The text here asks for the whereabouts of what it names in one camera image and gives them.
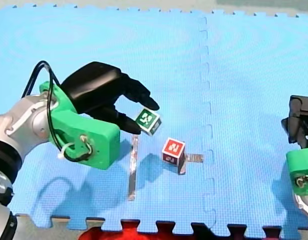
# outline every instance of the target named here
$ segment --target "interlocking foam tile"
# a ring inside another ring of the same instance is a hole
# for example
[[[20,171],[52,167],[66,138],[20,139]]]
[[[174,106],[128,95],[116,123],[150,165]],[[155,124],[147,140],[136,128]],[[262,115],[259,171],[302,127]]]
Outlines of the interlocking foam tile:
[[[247,225],[247,237],[265,237],[263,226],[281,226],[297,239],[307,219],[294,206],[280,121],[290,95],[308,96],[308,17],[207,14],[216,225]]]
[[[199,15],[54,4],[0,10],[0,114],[19,100],[38,61],[47,60],[60,81],[100,61],[150,89],[163,122],[153,137],[139,138],[135,201],[127,201],[132,136],[122,133],[121,156],[108,170],[59,160],[50,143],[34,149],[14,185],[14,213],[29,214],[39,227],[50,227],[51,216],[68,216],[68,228],[78,230],[86,218],[105,218],[109,231],[121,230],[121,219],[140,220],[138,230],[148,233],[157,231],[156,221],[175,222],[175,234],[191,234],[192,222],[214,225],[214,176],[205,174],[213,163],[207,31]],[[44,72],[38,83],[46,80]],[[123,97],[117,107],[131,117],[141,110]],[[186,141],[188,153],[205,154],[204,164],[189,163],[179,176],[160,159],[168,137]]]

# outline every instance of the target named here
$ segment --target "small cube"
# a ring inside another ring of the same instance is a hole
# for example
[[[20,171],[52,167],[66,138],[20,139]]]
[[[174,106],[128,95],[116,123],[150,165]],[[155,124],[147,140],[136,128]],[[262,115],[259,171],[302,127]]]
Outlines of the small cube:
[[[157,131],[158,127],[162,123],[160,120],[160,116],[156,112],[146,107],[140,112],[135,121],[139,125],[141,130],[149,136],[154,135],[154,133]]]
[[[164,161],[179,166],[185,161],[185,143],[169,137],[162,153]]]

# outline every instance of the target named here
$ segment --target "red surface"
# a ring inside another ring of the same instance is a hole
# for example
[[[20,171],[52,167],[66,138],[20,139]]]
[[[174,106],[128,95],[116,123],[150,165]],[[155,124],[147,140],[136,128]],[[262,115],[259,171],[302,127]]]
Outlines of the red surface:
[[[183,146],[184,144],[174,141],[172,139],[169,139],[166,145],[166,148],[164,149],[164,152],[166,152],[167,154],[175,155],[177,156],[177,158],[179,158],[180,155],[182,154],[181,151],[182,151]]]
[[[172,233],[174,224],[158,223],[158,234],[142,234],[137,232],[138,222],[122,222],[122,232],[103,232],[99,227],[94,227],[83,233],[79,240],[245,240],[246,227],[229,226],[230,237],[216,237],[204,225],[192,226],[194,235],[176,236]],[[278,240],[279,228],[265,228],[267,238],[264,240]]]
[[[195,240],[193,236],[175,236],[170,229],[160,228],[158,234],[141,234],[137,232],[138,223],[122,223],[122,232],[103,232],[94,227],[83,233],[79,240]]]

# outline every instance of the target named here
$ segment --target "green plastic bracket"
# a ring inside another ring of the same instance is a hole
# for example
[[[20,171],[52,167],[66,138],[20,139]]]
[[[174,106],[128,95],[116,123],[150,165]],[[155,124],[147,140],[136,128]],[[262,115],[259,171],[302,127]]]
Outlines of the green plastic bracket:
[[[286,154],[286,158],[294,193],[299,196],[308,195],[308,183],[303,188],[295,183],[297,177],[308,175],[308,148],[290,151]]]
[[[49,82],[40,85],[40,92],[49,90]],[[88,152],[85,144],[80,140],[80,136],[87,136],[88,143],[93,148],[92,156],[79,163],[106,170],[118,158],[120,150],[120,129],[117,125],[96,120],[77,114],[75,107],[66,94],[58,87],[54,86],[54,96],[58,105],[52,109],[52,121],[61,145],[73,143],[66,149],[66,153],[77,158]]]

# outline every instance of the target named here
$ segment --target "wire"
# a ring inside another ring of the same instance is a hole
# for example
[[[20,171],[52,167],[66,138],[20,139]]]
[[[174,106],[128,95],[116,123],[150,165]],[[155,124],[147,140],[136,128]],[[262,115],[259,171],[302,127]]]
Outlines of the wire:
[[[52,117],[51,117],[51,102],[52,102],[52,95],[53,95],[53,90],[54,90],[54,81],[55,81],[56,85],[59,86],[59,87],[60,87],[60,83],[59,83],[58,79],[56,78],[56,76],[55,76],[53,70],[51,69],[50,65],[46,61],[44,61],[44,60],[40,61],[35,66],[33,73],[30,76],[29,81],[26,85],[26,88],[23,92],[22,98],[31,94],[33,87],[36,83],[36,79],[37,79],[41,69],[43,69],[43,68],[45,68],[49,73],[49,90],[48,90],[48,96],[47,96],[48,127],[49,127],[50,134],[52,135],[52,138],[55,142],[56,147],[58,148],[59,151],[61,151],[63,147],[61,146],[61,144],[60,144],[60,142],[59,142],[59,140],[56,136],[55,129],[54,129],[54,126],[53,126]],[[84,139],[83,142],[89,150],[87,153],[82,154],[81,156],[79,156],[77,158],[72,158],[72,157],[68,156],[66,152],[64,152],[64,157],[71,162],[81,162],[81,161],[87,160],[91,156],[91,154],[93,153],[93,149],[88,144],[86,139]]]

